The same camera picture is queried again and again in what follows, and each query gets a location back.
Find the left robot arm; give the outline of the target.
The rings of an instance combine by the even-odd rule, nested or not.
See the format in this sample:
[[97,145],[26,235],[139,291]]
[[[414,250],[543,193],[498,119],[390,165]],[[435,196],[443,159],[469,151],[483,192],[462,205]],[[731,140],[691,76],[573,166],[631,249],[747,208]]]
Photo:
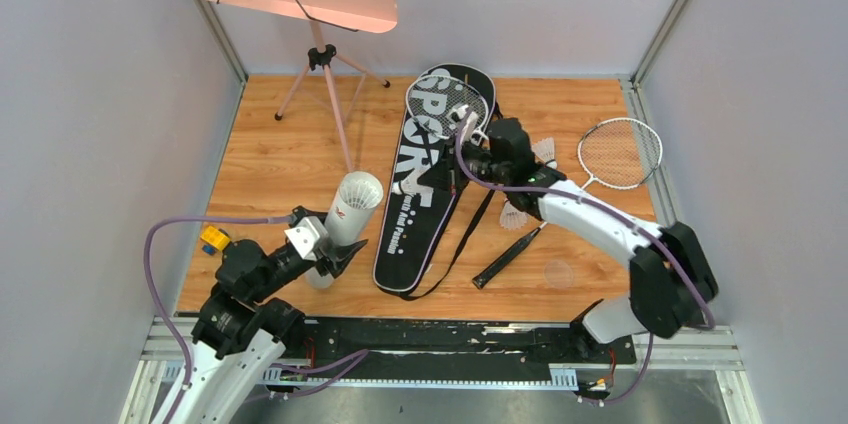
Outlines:
[[155,423],[228,423],[261,375],[306,344],[305,315],[276,292],[311,269],[340,276],[365,240],[335,241],[330,215],[298,206],[288,215],[244,218],[244,225],[285,225],[284,244],[271,253],[250,239],[228,241],[221,250],[216,283],[188,338],[165,310],[152,274],[152,244],[161,228],[182,222],[221,223],[221,216],[185,215],[154,224],[145,238],[143,267],[158,315],[183,355],[176,383],[153,417]]

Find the white shuttlecock tube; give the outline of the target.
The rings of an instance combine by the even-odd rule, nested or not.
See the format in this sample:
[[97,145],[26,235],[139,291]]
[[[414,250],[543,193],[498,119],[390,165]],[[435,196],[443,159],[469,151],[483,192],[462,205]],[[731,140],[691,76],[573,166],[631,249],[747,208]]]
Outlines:
[[[336,190],[324,225],[333,240],[341,245],[363,240],[360,235],[373,217],[376,207],[384,197],[378,178],[365,171],[348,173]],[[330,287],[336,278],[321,276],[313,266],[306,271],[305,279],[315,289]]]

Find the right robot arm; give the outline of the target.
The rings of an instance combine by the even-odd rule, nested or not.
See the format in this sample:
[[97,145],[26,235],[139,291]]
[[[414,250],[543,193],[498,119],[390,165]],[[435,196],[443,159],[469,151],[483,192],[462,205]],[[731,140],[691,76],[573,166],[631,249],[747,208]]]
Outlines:
[[683,327],[715,326],[709,303],[718,284],[690,226],[649,222],[592,195],[586,185],[536,156],[516,118],[494,122],[486,145],[473,140],[475,122],[470,116],[460,123],[453,136],[443,139],[440,159],[413,170],[392,191],[424,195],[474,182],[504,193],[518,210],[542,223],[576,233],[627,269],[626,295],[602,299],[573,321],[571,347],[577,357],[596,361],[624,336],[669,339]]

